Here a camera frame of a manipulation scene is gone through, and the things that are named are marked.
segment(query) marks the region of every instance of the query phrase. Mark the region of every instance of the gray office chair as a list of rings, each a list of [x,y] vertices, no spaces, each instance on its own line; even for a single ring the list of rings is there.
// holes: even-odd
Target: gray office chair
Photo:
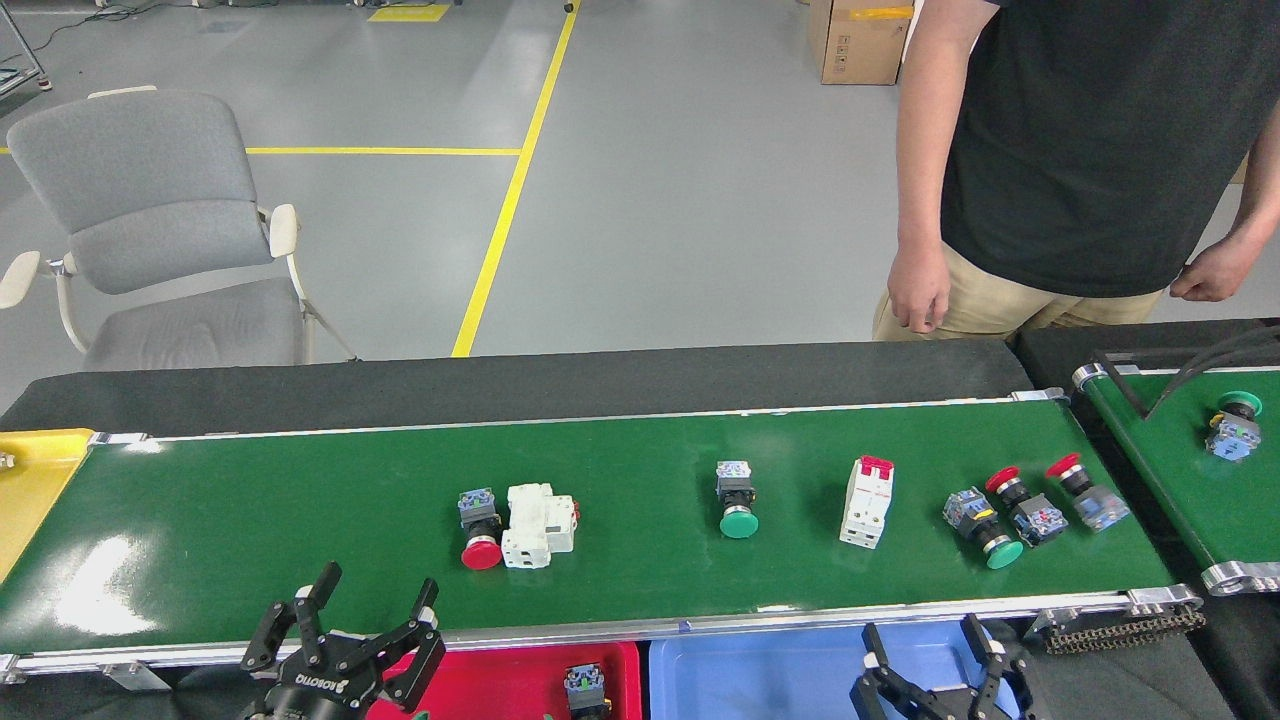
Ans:
[[[8,142],[72,251],[19,255],[0,279],[0,309],[22,301],[37,275],[52,277],[86,370],[310,363],[316,322],[355,357],[302,290],[293,206],[257,206],[239,128],[221,100],[154,87],[95,94],[14,123]],[[73,275],[119,295],[278,258],[289,277],[115,313],[92,343],[76,328]]]

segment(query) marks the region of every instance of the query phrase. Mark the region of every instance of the person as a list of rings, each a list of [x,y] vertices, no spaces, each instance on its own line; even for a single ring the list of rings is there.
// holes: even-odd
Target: person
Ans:
[[[1224,300],[1280,223],[1280,0],[927,0],[897,129],[876,340]],[[1185,264],[1247,152],[1231,231]]]

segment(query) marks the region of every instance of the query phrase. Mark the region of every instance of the chair backrest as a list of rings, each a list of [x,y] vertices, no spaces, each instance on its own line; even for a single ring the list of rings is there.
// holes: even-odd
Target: chair backrest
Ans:
[[[8,142],[102,292],[271,261],[244,142],[216,97],[91,97],[14,123]]]

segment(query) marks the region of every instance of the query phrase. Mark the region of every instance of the blue bin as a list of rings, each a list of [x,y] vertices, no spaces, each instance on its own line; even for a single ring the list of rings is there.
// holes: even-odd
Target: blue bin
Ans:
[[[876,624],[892,667],[924,689],[973,684],[982,667],[960,623]],[[652,720],[852,720],[849,691],[863,674],[861,626],[654,641]],[[881,701],[888,717],[901,719]],[[998,705],[1018,703],[1001,683]]]

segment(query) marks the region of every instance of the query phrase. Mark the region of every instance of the green conveyor belt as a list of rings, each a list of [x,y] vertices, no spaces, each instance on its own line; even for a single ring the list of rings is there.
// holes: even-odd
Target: green conveyor belt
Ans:
[[[1149,406],[1171,374],[1125,375]],[[1263,402],[1262,443],[1239,462],[1204,450],[1208,420],[1230,391]],[[1190,547],[1202,569],[1238,560],[1280,561],[1280,373],[1207,373],[1178,388],[1142,420],[1115,382],[1085,383],[1089,400]]]
[[[942,521],[947,493],[1010,464],[1046,489],[1073,451],[1111,484],[1050,401],[97,446],[0,585],[0,652],[244,641],[328,560],[344,578],[323,619],[360,633],[403,621],[429,574],[447,630],[1170,584],[1132,518],[1073,523],[998,571]],[[836,539],[863,454],[897,465],[874,551]],[[717,528],[730,459],[759,491],[749,539]],[[458,493],[493,487],[506,512],[506,488],[531,482],[579,501],[576,550],[543,570],[465,569]]]

